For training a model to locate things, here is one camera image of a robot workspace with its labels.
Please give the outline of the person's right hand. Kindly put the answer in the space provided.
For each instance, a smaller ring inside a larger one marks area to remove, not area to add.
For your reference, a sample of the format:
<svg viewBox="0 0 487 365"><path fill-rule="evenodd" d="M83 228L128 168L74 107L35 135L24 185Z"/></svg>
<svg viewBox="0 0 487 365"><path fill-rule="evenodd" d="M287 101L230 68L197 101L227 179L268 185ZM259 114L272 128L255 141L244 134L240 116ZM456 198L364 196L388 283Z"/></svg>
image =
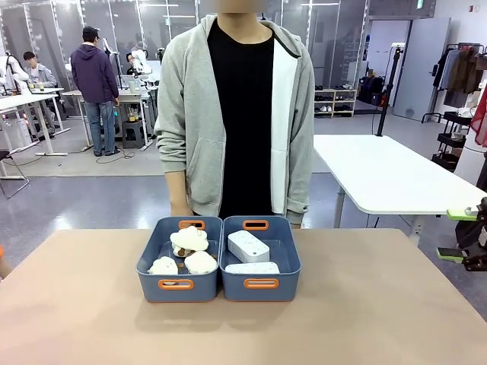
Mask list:
<svg viewBox="0 0 487 365"><path fill-rule="evenodd" d="M170 215L173 217L189 217L194 213L187 202L171 202Z"/></svg>

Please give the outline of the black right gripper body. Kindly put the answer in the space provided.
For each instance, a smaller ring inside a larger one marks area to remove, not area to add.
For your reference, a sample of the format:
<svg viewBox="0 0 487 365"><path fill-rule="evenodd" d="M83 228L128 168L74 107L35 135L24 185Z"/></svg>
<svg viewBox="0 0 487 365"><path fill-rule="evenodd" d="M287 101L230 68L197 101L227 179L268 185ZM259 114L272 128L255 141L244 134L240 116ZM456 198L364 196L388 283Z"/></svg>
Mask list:
<svg viewBox="0 0 487 365"><path fill-rule="evenodd" d="M463 266L467 271L486 271L486 197L474 208L465 209L465 217L480 223L475 243L463 249Z"/></svg>

